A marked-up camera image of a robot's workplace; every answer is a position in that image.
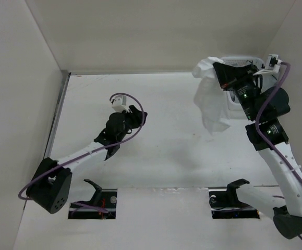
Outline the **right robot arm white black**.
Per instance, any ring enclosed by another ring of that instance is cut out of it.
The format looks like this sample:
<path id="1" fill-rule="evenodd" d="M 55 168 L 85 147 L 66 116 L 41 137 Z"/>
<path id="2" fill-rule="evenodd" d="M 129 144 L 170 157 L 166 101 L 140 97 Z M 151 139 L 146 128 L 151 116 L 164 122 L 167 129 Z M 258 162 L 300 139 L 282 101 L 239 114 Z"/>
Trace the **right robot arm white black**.
<path id="1" fill-rule="evenodd" d="M 249 141 L 270 168 L 284 199 L 260 191 L 245 179 L 229 183 L 221 196 L 224 207 L 251 206 L 269 217 L 286 239 L 302 235 L 302 172 L 289 138 L 278 118 L 290 112 L 289 97 L 282 89 L 290 63 L 272 58 L 259 70 L 255 65 L 233 67 L 213 64 L 220 88 L 232 91 L 252 123 L 245 127 Z"/>

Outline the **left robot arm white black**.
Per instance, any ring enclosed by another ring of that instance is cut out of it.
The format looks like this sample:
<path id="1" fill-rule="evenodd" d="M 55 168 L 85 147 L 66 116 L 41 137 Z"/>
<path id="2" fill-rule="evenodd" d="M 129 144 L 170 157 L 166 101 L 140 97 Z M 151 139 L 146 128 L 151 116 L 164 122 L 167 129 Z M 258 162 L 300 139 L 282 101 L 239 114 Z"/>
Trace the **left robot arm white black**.
<path id="1" fill-rule="evenodd" d="M 133 138 L 133 130 L 141 130 L 147 115 L 142 109 L 130 105 L 127 110 L 112 113 L 105 128 L 85 148 L 60 160 L 49 157 L 43 159 L 26 187 L 27 198 L 50 214 L 57 213 L 66 203 L 95 208 L 105 213 L 104 208 L 97 207 L 101 201 L 100 186 L 92 180 L 84 179 L 84 183 L 91 185 L 94 190 L 77 189 L 73 187 L 73 180 L 83 170 L 113 157 L 121 144 L 129 140 L 127 135 Z"/>

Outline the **white tank top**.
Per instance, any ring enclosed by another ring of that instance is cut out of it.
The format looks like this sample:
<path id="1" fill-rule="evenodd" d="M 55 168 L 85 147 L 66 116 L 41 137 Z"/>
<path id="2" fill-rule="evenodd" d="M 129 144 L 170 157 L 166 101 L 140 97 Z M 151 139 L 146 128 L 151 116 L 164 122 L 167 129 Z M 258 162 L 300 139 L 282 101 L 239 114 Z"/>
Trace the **white tank top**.
<path id="1" fill-rule="evenodd" d="M 202 124 L 210 135 L 222 133 L 231 126 L 226 111 L 226 93 L 219 85 L 213 66 L 215 62 L 224 64 L 220 58 L 208 57 L 192 70 L 192 76 L 200 79 L 194 104 L 200 109 Z"/>

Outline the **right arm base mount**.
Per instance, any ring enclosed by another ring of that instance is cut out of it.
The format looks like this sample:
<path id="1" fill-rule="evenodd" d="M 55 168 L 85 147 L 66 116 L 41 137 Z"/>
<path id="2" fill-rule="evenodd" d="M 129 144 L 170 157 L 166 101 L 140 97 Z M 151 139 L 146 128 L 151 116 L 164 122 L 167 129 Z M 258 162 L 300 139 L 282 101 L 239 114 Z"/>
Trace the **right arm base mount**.
<path id="1" fill-rule="evenodd" d="M 245 179 L 231 182 L 224 188 L 209 189 L 209 205 L 213 219 L 260 219 L 259 212 L 238 200 L 236 190 L 244 184 Z"/>

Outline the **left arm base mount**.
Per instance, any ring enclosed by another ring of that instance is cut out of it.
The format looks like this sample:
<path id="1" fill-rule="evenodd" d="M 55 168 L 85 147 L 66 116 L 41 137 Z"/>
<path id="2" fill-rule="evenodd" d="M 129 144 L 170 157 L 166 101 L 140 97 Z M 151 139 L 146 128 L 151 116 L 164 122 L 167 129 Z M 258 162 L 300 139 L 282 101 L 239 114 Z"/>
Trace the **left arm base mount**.
<path id="1" fill-rule="evenodd" d="M 88 196 L 70 204 L 68 219 L 116 219 L 118 189 L 102 189 L 89 179 L 84 179 L 84 182 L 88 188 Z"/>

